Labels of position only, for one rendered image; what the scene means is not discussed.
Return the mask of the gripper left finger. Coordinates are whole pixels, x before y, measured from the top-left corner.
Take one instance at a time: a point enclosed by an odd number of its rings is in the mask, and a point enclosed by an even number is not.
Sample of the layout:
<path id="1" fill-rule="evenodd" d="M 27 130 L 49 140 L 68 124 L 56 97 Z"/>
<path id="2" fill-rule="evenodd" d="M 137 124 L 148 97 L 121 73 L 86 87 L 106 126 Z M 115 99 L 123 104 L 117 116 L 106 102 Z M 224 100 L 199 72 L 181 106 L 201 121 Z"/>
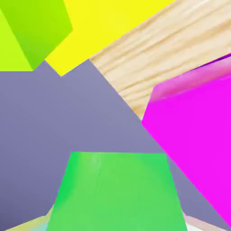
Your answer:
<path id="1" fill-rule="evenodd" d="M 50 220 L 53 207 L 54 206 L 51 207 L 51 209 L 49 210 L 49 212 L 45 216 L 35 218 L 33 220 L 22 223 L 18 226 L 12 227 L 12 228 L 7 229 L 5 231 L 30 231 L 33 228 L 36 228 L 42 224 L 45 224 L 45 223 L 49 222 L 49 220 Z"/>

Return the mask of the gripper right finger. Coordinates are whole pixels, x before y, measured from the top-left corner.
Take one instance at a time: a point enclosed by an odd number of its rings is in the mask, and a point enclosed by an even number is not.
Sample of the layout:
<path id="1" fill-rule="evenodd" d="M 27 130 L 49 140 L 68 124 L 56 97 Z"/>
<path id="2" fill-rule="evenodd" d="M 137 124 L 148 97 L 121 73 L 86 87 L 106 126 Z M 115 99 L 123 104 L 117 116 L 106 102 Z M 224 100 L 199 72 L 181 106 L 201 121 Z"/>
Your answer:
<path id="1" fill-rule="evenodd" d="M 186 215 L 183 212 L 186 225 L 190 226 L 190 231 L 230 231 L 230 227 L 218 227 L 197 218 Z"/>

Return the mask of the small green cube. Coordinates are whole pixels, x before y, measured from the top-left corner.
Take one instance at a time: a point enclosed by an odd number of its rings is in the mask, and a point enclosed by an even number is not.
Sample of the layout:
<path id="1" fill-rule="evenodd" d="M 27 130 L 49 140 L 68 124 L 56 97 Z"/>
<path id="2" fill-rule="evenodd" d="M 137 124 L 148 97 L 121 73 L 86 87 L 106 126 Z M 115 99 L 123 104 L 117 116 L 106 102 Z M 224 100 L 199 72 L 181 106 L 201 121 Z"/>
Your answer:
<path id="1" fill-rule="evenodd" d="M 73 152 L 46 231 L 187 231 L 166 155 Z"/>

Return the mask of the small magenta cube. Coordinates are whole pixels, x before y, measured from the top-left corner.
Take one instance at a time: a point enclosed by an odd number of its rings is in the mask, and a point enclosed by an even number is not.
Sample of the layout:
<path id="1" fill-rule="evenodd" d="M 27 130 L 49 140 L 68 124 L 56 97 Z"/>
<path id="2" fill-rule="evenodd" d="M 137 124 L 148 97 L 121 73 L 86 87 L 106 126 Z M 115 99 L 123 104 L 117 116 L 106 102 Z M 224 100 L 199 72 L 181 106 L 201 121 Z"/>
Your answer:
<path id="1" fill-rule="evenodd" d="M 142 125 L 231 231 L 231 56 L 157 84 Z"/>

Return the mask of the large purple box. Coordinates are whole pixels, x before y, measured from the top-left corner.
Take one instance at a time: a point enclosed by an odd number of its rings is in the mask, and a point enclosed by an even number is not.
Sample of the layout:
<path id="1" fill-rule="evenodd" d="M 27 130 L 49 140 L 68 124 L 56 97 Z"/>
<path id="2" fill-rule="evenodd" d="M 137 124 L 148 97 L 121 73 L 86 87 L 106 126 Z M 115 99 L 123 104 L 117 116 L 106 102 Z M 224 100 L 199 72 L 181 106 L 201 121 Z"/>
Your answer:
<path id="1" fill-rule="evenodd" d="M 215 63 L 215 62 L 218 62 L 218 61 L 220 61 L 220 60 L 226 59 L 226 58 L 228 58 L 228 57 L 230 57 L 230 56 L 231 56 L 231 53 L 229 53 L 229 54 L 227 54 L 227 55 L 224 55 L 224 56 L 222 56 L 222 57 L 219 57 L 218 59 L 215 59 L 215 60 L 213 60 L 213 61 L 210 61 L 210 62 L 208 62 L 208 63 L 206 63 L 206 64 L 203 64 L 203 65 L 201 65 L 201 66 L 199 66 L 199 67 L 196 67 L 196 68 L 194 68 L 194 69 L 198 69 L 198 68 L 201 68 L 201 67 L 203 67 L 203 66 L 210 65 L 210 64 L 212 64 L 212 63 Z"/>

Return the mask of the large lime green box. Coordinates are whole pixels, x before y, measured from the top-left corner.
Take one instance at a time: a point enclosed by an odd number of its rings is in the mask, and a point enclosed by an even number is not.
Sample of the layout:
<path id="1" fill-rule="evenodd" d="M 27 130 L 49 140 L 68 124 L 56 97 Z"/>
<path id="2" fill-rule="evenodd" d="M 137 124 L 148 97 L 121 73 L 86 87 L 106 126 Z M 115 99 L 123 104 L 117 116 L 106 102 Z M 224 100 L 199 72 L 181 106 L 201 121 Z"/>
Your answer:
<path id="1" fill-rule="evenodd" d="M 64 0 L 0 0 L 0 71 L 33 71 L 71 31 Z"/>

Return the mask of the large yellow box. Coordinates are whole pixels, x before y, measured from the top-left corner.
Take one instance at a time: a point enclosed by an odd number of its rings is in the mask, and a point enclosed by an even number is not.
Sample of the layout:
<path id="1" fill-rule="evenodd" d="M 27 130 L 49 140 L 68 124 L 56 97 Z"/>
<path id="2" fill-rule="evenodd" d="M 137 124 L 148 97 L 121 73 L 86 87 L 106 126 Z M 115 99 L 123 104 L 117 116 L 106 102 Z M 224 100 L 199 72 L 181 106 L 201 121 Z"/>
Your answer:
<path id="1" fill-rule="evenodd" d="M 174 0 L 64 0 L 72 32 L 46 62 L 63 76 Z"/>

